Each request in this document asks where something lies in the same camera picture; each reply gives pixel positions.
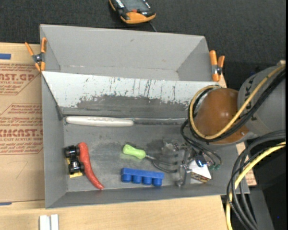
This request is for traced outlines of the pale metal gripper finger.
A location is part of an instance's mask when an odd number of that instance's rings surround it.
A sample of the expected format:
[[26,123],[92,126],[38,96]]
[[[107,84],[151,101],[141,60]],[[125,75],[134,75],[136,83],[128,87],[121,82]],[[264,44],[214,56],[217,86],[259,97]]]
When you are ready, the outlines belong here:
[[162,153],[173,153],[181,150],[183,147],[182,143],[176,140],[163,140]]
[[190,169],[187,165],[181,165],[179,167],[179,180],[175,182],[175,185],[178,187],[182,187],[191,183],[191,173],[192,169]]

